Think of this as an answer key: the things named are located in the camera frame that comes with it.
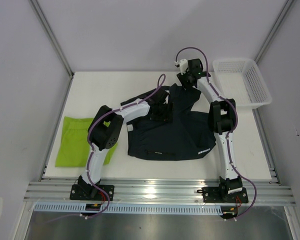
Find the dark green shorts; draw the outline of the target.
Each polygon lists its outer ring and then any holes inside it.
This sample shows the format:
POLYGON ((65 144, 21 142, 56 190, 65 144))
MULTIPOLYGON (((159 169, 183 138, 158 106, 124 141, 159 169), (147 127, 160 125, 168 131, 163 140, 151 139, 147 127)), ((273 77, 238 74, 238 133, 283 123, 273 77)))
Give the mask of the dark green shorts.
POLYGON ((208 114, 193 111, 201 92, 173 84, 167 101, 173 102, 172 122, 152 121, 148 116, 127 123, 129 156, 148 161, 201 159, 215 146, 216 138, 208 127, 208 114))

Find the lime green shorts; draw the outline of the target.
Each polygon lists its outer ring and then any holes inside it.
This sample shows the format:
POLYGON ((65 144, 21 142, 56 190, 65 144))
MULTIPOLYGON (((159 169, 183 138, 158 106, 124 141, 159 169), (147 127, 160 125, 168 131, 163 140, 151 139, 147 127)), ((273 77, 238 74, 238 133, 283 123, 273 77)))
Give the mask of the lime green shorts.
POLYGON ((88 144, 88 128, 92 118, 64 117, 60 147, 55 166, 62 168, 83 168, 86 166, 90 145, 88 144))

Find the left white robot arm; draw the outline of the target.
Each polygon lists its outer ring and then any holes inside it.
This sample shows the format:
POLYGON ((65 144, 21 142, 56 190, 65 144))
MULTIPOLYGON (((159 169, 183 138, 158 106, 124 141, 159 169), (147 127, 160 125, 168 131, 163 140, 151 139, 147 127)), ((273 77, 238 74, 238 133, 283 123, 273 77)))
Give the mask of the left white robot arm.
POLYGON ((169 95, 168 90, 159 87, 122 102, 117 109, 107 105, 100 107, 88 128, 89 155, 85 172, 77 181, 87 200, 98 196, 104 160, 117 143, 123 124, 146 116, 156 121, 169 120, 172 112, 172 104, 167 101, 169 95))

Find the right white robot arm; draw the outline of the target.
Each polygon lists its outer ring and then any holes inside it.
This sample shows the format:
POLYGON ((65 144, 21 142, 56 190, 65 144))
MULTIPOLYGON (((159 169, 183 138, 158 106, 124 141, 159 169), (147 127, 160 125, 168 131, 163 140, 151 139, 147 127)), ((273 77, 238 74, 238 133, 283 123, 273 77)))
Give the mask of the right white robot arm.
POLYGON ((242 178, 238 174, 234 154, 234 130, 238 124, 238 114, 234 99, 223 96, 217 86, 210 81, 209 73, 204 72, 200 59, 181 59, 175 61, 179 68, 177 74, 185 88, 195 87, 209 102, 208 128, 213 132, 217 142, 221 161, 218 196, 224 202, 236 197, 243 190, 242 178))

